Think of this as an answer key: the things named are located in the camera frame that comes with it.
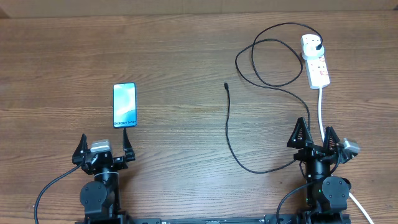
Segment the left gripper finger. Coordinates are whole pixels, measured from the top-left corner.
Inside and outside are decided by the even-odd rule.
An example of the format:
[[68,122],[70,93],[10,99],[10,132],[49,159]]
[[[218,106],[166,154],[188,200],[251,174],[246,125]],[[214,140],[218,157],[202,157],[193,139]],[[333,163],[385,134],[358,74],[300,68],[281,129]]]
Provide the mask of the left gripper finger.
[[86,155],[88,152],[87,137],[85,134],[81,135],[80,142],[72,155],[72,163],[74,165],[80,165],[85,163]]
[[126,128],[123,129],[123,150],[125,152],[125,157],[127,162],[135,160],[135,153],[128,138]]

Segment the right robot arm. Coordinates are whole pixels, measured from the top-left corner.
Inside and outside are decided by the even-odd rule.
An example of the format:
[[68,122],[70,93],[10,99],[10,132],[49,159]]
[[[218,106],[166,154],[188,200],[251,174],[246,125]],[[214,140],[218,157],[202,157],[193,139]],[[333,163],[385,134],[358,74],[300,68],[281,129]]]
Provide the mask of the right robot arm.
[[347,209],[351,184],[333,175],[342,161],[343,143],[332,127],[326,128],[325,137],[321,146],[314,144],[305,119],[299,118],[287,142],[298,150],[294,159],[305,164],[308,207],[297,211],[297,223],[349,223],[342,211]]

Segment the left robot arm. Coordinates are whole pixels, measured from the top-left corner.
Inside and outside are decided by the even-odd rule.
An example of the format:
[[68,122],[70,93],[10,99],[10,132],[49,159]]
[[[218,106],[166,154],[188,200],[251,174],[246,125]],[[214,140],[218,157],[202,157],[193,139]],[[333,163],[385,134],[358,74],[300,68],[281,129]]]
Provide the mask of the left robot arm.
[[113,157],[110,141],[95,141],[89,147],[85,134],[72,155],[72,163],[92,175],[94,180],[85,184],[80,192],[80,202],[85,209],[84,223],[132,223],[128,212],[121,210],[119,171],[128,168],[135,153],[123,129],[124,155]]

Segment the Galaxy S24+ smartphone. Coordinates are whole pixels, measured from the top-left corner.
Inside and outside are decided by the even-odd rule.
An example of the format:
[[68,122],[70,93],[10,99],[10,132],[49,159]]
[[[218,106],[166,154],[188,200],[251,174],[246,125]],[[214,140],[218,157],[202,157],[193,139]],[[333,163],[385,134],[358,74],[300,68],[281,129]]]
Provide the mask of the Galaxy S24+ smartphone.
[[136,84],[113,85],[113,127],[127,128],[137,125]]

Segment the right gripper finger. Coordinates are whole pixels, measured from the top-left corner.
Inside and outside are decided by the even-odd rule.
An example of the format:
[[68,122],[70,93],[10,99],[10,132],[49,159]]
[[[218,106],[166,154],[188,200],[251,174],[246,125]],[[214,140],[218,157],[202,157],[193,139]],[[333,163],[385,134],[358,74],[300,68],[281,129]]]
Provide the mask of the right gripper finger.
[[297,119],[295,128],[287,142],[287,147],[303,149],[313,144],[313,138],[304,117]]
[[338,143],[340,142],[339,137],[335,133],[332,126],[327,126],[325,130],[324,140],[323,140],[323,148],[324,149],[336,149],[338,147]]

